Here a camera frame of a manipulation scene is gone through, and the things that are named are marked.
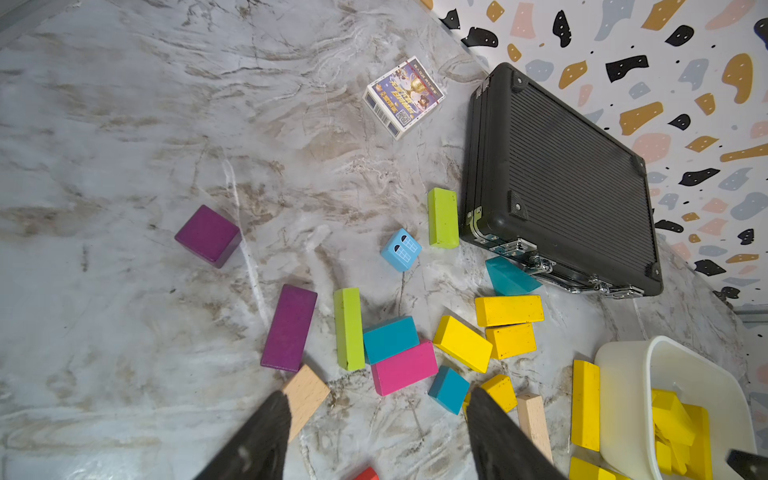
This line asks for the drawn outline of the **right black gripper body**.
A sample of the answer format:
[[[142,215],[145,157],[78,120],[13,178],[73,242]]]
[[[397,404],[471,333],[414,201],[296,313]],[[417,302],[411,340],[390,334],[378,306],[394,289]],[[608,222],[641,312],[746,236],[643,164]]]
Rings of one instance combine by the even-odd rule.
[[[744,480],[768,480],[768,458],[732,449],[727,464]]]

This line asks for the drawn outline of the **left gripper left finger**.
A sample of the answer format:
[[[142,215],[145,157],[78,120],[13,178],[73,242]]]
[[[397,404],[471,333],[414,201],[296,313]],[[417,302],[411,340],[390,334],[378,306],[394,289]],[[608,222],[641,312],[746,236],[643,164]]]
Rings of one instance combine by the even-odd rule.
[[[282,479],[291,420],[288,397],[274,391],[196,479]]]

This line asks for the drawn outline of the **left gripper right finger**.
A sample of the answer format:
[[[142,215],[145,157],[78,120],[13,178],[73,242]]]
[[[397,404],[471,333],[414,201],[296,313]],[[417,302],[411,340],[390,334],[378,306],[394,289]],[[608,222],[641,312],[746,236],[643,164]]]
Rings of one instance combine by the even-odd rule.
[[[479,479],[566,479],[482,388],[472,391],[466,413]]]

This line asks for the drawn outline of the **long yellow block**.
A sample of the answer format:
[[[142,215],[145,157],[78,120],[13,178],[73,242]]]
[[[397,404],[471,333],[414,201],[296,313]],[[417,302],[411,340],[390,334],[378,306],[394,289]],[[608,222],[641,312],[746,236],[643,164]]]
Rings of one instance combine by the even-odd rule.
[[[573,364],[571,440],[600,451],[600,368],[583,360]]]

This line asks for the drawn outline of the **white plastic bin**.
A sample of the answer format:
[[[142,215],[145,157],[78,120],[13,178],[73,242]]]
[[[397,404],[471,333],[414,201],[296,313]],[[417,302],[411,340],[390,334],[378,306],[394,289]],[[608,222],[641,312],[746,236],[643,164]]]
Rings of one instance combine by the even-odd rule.
[[[736,479],[734,451],[756,453],[746,397],[724,368],[665,337],[599,348],[600,453],[630,479]]]

